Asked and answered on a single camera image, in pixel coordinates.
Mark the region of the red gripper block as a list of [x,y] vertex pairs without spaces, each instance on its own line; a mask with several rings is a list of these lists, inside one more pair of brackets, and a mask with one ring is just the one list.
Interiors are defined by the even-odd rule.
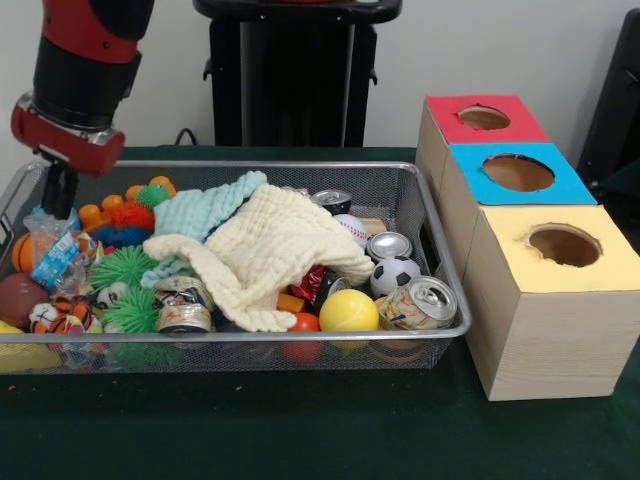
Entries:
[[52,162],[46,177],[41,208],[48,215],[55,215],[59,196],[59,219],[66,220],[74,205],[78,173],[94,177],[110,171],[124,150],[125,135],[109,127],[89,132],[54,123],[47,119],[33,104],[31,92],[24,93],[16,102],[11,115],[11,131],[14,137],[34,152],[65,161],[60,192],[62,165]]

